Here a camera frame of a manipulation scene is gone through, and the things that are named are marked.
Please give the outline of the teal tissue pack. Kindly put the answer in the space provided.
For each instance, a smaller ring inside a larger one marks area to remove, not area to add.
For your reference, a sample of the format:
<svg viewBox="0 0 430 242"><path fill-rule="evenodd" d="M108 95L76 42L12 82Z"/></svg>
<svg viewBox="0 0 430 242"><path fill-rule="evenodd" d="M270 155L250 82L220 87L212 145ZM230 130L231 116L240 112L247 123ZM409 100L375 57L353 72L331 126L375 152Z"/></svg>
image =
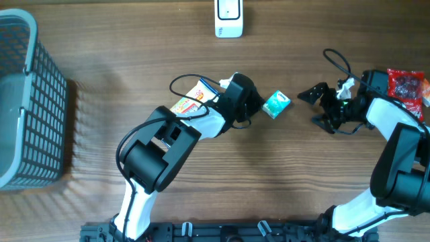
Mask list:
<svg viewBox="0 0 430 242"><path fill-rule="evenodd" d="M285 110L291 103L291 99L277 90L273 95L263 104L262 110L268 114L272 119L275 119L283 110Z"/></svg>

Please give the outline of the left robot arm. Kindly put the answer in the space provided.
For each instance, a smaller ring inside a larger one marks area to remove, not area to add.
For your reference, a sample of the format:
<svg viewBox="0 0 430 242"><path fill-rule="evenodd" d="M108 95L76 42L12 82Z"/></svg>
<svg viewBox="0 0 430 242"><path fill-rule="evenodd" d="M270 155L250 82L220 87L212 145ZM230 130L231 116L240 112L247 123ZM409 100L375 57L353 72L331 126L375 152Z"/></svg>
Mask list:
<svg viewBox="0 0 430 242"><path fill-rule="evenodd" d="M241 129L264 103L254 82L241 73L197 110L180 114L157 107L120 141L116 165L126 182L120 212L110 222L116 241L136 241L149 228L156 197L176 177L199 140Z"/></svg>

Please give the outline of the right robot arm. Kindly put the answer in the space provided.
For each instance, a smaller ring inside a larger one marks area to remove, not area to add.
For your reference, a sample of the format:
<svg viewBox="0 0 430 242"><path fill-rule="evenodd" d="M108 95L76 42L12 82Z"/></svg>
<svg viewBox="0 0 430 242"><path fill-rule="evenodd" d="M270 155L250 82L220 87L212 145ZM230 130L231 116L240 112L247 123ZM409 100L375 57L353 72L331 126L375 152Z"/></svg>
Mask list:
<svg viewBox="0 0 430 242"><path fill-rule="evenodd" d="M328 133L357 122L378 129L387 143L367 190L296 229L313 241L369 241L386 221L429 212L429 127L405 108L405 99L391 96L404 87L418 102L422 78L420 72L369 70L363 72L354 98L343 97L353 76L340 80L336 89L322 82L298 94L307 103L319 102L325 112L312 121Z"/></svg>

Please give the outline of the red snack packet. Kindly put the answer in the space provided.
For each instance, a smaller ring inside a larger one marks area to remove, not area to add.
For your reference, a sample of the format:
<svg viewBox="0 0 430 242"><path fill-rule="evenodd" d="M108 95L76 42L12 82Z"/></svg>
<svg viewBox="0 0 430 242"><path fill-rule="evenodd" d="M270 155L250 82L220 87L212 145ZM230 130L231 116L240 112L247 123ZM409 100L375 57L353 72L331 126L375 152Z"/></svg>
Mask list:
<svg viewBox="0 0 430 242"><path fill-rule="evenodd" d="M408 111L420 121L424 121L422 109L424 72L387 69L387 73L388 95L399 99Z"/></svg>

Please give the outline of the orange small box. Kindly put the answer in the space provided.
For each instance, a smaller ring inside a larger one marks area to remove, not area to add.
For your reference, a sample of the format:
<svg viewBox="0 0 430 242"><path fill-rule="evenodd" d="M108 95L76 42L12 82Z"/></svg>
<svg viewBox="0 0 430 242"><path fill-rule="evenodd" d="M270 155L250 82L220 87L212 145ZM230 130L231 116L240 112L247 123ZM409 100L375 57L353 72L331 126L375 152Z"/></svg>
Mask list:
<svg viewBox="0 0 430 242"><path fill-rule="evenodd" d="M430 83L427 79L423 80L422 99L426 107L430 106Z"/></svg>

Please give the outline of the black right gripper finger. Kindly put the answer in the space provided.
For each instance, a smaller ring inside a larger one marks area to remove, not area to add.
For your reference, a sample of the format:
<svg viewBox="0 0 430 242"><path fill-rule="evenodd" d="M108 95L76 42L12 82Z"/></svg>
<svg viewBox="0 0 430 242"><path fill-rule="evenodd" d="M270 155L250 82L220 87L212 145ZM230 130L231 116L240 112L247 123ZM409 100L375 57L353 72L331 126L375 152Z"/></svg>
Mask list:
<svg viewBox="0 0 430 242"><path fill-rule="evenodd" d="M314 105L315 102L321 98L327 91L329 90L329 86L325 82L321 82L316 84L314 87L303 91L297 95L297 98L308 103Z"/></svg>
<svg viewBox="0 0 430 242"><path fill-rule="evenodd" d="M327 114L315 115L311 118L311 121L313 124L317 125L319 128L322 128L329 134L336 133L335 122L330 119Z"/></svg>

